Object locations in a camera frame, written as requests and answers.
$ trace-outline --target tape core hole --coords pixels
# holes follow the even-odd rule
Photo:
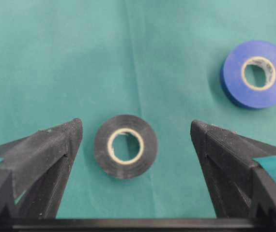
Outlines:
[[[276,69],[272,62],[264,57],[250,57],[242,65],[241,72],[244,83],[255,91],[267,90],[276,81]]]
[[[255,87],[264,87],[266,85],[266,75],[264,70],[257,65],[249,64],[245,68],[246,81]]]
[[[124,159],[124,156],[122,156],[122,159],[120,159],[120,157],[117,157],[115,155],[115,151],[118,152],[118,150],[115,150],[113,144],[114,144],[114,140],[116,139],[116,137],[118,137],[119,135],[127,135],[127,136],[130,136],[128,138],[129,142],[132,142],[133,143],[133,152],[132,153],[135,153],[135,150],[137,151],[138,150],[138,153],[136,156],[131,156],[130,157],[130,160],[123,160]],[[117,163],[119,164],[122,164],[122,165],[128,165],[128,164],[132,164],[132,163],[135,163],[137,162],[137,160],[140,159],[140,157],[142,156],[142,153],[143,153],[143,150],[144,150],[144,142],[143,142],[143,139],[141,137],[141,135],[133,130],[133,129],[130,129],[130,128],[121,128],[121,129],[118,129],[116,131],[114,131],[111,136],[109,137],[108,139],[108,143],[107,143],[107,149],[108,149],[108,153],[110,155],[110,157]]]
[[[128,132],[118,134],[112,142],[112,147],[114,155],[123,161],[134,159],[140,149],[137,137]]]

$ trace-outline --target electrical tape roll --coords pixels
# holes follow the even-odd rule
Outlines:
[[[245,68],[256,65],[265,72],[263,87],[247,82]],[[228,98],[245,108],[261,109],[276,104],[276,46],[265,41],[249,41],[232,50],[221,70],[221,85]]]
[[[113,140],[120,134],[130,133],[139,142],[139,152],[131,160],[114,155]],[[157,139],[151,126],[133,115],[119,115],[109,119],[97,131],[94,141],[95,159],[109,175],[129,179],[143,174],[153,164],[157,154]]]

